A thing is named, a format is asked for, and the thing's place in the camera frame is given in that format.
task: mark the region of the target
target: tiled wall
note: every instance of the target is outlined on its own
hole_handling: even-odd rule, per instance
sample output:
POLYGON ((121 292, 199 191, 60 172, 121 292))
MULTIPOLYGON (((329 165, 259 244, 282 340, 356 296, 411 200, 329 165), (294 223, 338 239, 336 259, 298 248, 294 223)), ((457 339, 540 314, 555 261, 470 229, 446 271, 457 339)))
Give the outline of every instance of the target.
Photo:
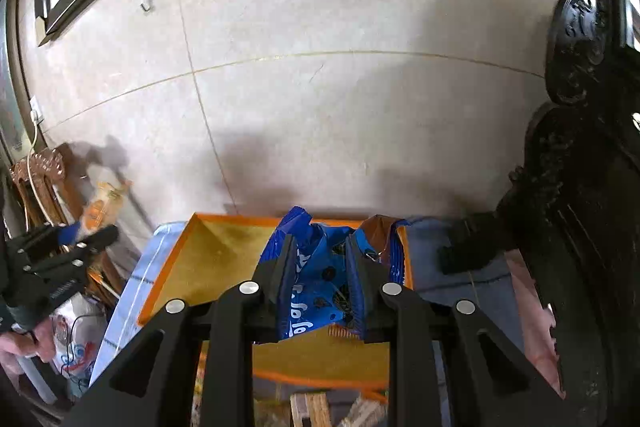
POLYGON ((194 211, 492 208, 546 100, 557 0, 141 1, 96 0, 38 48, 20 0, 46 139, 85 181, 134 182, 140 243, 194 211))

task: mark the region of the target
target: yellow tray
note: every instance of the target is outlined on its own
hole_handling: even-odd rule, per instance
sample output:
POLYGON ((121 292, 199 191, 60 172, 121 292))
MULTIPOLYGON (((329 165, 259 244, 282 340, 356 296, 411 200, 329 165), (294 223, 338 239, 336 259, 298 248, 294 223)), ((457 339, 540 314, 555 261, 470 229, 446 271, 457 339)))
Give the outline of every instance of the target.
MULTIPOLYGON (((317 220, 356 229, 360 221, 317 220)), ((279 219, 193 214, 164 262, 138 323, 144 325, 175 298, 190 305, 212 301, 226 289, 251 279, 279 219)), ((412 287, 408 244, 404 246, 405 285, 412 287)), ((329 336, 327 328, 277 344, 254 346, 254 375, 307 387, 384 389, 388 386, 388 344, 364 344, 329 336)))

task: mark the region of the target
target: white power cable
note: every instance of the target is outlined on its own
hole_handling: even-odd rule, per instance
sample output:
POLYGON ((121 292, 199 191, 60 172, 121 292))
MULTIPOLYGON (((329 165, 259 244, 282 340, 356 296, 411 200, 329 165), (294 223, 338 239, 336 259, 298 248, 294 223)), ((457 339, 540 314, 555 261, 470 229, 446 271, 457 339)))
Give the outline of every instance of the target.
MULTIPOLYGON (((49 214, 47 214, 47 211, 44 209, 44 205, 42 204, 42 201, 40 201, 40 197, 38 195, 38 191, 36 190, 35 185, 33 184, 33 178, 31 177, 31 168, 29 166, 29 161, 31 159, 31 155, 33 154, 33 149, 34 147, 36 147, 36 141, 38 139, 38 124, 36 123, 37 119, 38 119, 38 115, 37 113, 32 110, 30 112, 31 117, 31 122, 33 123, 33 141, 31 142, 31 147, 29 148, 29 153, 27 155, 27 174, 29 175, 29 183, 31 184, 31 190, 33 190, 33 195, 36 196, 36 201, 38 202, 38 205, 40 206, 40 209, 42 210, 42 213, 44 214, 44 217, 47 221, 50 222, 50 224, 53 225, 53 220, 49 217, 49 214)), ((25 207, 24 207, 24 215, 27 218, 27 230, 29 230, 29 219, 27 217, 27 207, 26 207, 26 203, 25 203, 25 207)))

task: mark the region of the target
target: silver screw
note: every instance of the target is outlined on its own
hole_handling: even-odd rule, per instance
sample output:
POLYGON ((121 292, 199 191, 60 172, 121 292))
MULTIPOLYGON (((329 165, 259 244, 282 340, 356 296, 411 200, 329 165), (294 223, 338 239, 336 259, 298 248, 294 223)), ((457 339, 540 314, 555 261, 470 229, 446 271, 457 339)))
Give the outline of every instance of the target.
POLYGON ((402 286, 397 282, 386 282, 382 285, 382 291, 387 295, 398 295, 402 291, 402 286))
POLYGON ((164 305, 167 313, 180 313, 184 309, 184 301, 181 299, 172 299, 164 305))
POLYGON ((456 309, 463 315, 471 315, 474 311, 476 311, 476 305, 471 301, 458 301, 458 304, 456 304, 456 309))
POLYGON ((260 289, 260 285, 255 281, 244 281, 240 285, 240 293, 244 293, 245 295, 256 293, 258 289, 260 289))

